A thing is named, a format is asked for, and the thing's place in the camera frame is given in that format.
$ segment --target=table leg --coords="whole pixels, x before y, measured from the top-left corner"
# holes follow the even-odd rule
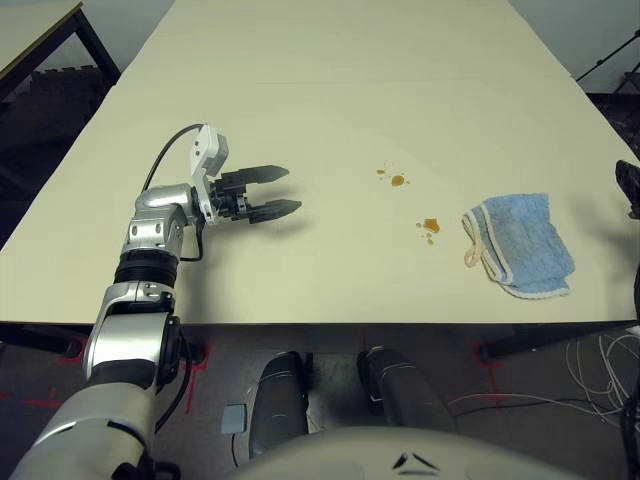
[[[491,363],[516,353],[548,347],[606,330],[632,327],[637,324],[637,321],[624,321],[514,325],[513,336],[480,345],[478,354],[483,362]]]
[[[109,55],[109,52],[104,48],[100,38],[89,23],[89,20],[87,20],[87,17],[82,13],[82,10],[78,10],[73,17],[78,24],[76,35],[78,35],[78,38],[84,45],[84,48],[87,49],[89,55],[91,55],[95,60],[98,68],[102,70],[107,81],[112,85],[115,85],[120,78],[120,70],[118,70],[118,67]]]
[[[0,78],[0,101],[13,92],[20,85],[20,82],[27,78],[38,65],[45,61],[73,33],[78,35],[78,38],[95,60],[96,65],[98,65],[107,81],[114,85],[120,78],[120,70],[118,70],[113,59],[109,56],[82,10],[77,10],[73,15],[61,21],[45,38],[30,47],[26,55],[11,65],[10,70]]]
[[[0,341],[9,345],[57,353],[66,358],[76,357],[82,351],[82,342],[75,338],[33,332],[25,327],[13,323],[0,323]]]

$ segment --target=brown liquid spill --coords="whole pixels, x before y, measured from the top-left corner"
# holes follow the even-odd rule
[[[402,175],[396,175],[391,179],[391,185],[394,187],[399,187],[404,183],[404,177]]]
[[[440,231],[440,225],[438,225],[437,218],[425,218],[422,226],[427,230],[431,230],[433,233],[438,233]]]

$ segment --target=table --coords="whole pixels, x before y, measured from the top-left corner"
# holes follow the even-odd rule
[[[95,321],[153,159],[197,121],[228,136],[225,170],[290,169],[252,203],[303,206],[206,230],[183,323],[633,318],[640,231],[614,176],[633,154],[506,1],[178,0],[0,252],[0,320]],[[189,180],[190,141],[155,184]],[[576,272],[568,297],[524,301],[465,267],[460,220],[538,191]]]
[[[107,81],[118,81],[118,67],[81,8],[77,0],[0,7],[0,101],[73,33]]]

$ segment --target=folded cloth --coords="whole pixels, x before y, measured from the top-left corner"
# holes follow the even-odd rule
[[[543,193],[489,198],[469,210],[462,224],[473,246],[465,264],[478,260],[489,277],[520,298],[568,295],[565,277],[573,259],[549,221],[549,198]]]

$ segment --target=black stand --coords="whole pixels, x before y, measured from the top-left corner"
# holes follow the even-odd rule
[[[111,85],[120,78],[120,70],[109,56],[95,30],[84,16],[82,10],[76,10],[44,37],[37,45],[20,58],[10,70],[0,78],[0,101],[4,100],[33,70],[58,48],[73,33],[87,49],[93,60]]]

